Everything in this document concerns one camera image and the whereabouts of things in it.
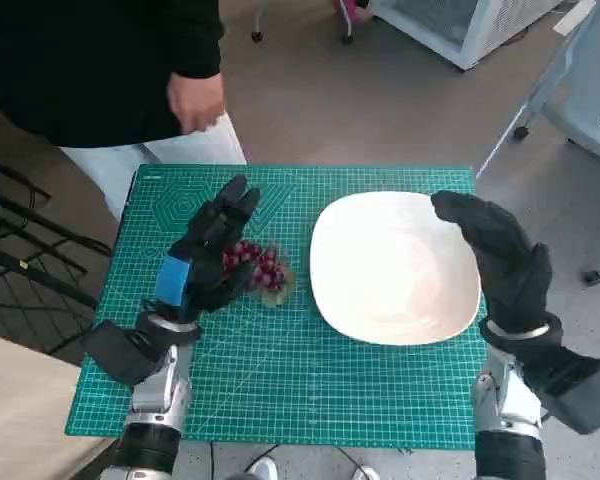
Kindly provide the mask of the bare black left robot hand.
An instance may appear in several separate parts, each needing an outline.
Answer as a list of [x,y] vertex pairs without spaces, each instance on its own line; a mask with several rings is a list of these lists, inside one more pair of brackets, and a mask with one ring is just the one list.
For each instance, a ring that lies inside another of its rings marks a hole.
[[174,323],[195,322],[244,292],[253,265],[229,268],[224,254],[241,241],[259,200],[260,190],[249,189],[239,174],[202,204],[163,258],[151,304],[155,312]]

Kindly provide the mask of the person's hand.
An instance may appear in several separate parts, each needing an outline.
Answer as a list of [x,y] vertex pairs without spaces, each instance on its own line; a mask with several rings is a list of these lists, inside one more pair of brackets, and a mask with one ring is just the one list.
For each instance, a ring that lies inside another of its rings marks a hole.
[[221,74],[196,79],[173,73],[167,86],[167,98],[182,135],[205,131],[225,113]]

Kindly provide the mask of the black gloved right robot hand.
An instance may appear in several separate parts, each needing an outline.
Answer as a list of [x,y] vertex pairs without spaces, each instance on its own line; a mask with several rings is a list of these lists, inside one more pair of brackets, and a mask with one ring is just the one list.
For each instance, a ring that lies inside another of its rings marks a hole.
[[488,320],[509,335],[545,326],[548,247],[531,242],[516,217],[493,202],[444,190],[431,203],[439,219],[458,225],[476,256]]

